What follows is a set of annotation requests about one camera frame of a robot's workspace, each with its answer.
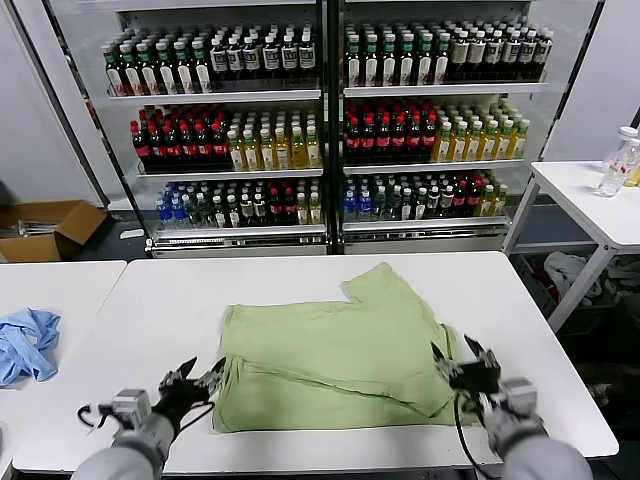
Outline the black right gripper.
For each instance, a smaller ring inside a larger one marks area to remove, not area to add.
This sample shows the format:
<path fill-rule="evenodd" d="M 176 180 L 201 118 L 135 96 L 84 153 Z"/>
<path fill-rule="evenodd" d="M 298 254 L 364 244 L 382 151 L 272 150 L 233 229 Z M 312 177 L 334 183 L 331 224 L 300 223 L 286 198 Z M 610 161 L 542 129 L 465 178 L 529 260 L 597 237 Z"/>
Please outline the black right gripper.
<path fill-rule="evenodd" d="M 464 335 L 464 340 L 478 360 L 456 365 L 448 359 L 440 348 L 431 343 L 437 371 L 454 390 L 470 394 L 495 394 L 499 391 L 500 364 L 493 351 L 486 350 L 477 340 Z"/>

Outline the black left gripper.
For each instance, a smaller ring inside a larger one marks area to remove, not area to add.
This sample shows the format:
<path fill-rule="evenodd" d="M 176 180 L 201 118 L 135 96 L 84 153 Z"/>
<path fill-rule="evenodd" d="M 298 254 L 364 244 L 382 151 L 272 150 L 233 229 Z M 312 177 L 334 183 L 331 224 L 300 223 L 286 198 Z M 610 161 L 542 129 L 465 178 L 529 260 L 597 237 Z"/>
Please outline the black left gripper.
<path fill-rule="evenodd" d="M 183 362 L 176 370 L 170 370 L 161 380 L 158 388 L 159 401 L 152 412 L 164 416 L 184 416 L 195 404 L 206 403 L 220 385 L 226 358 L 220 358 L 214 366 L 197 381 L 186 380 L 197 357 Z"/>

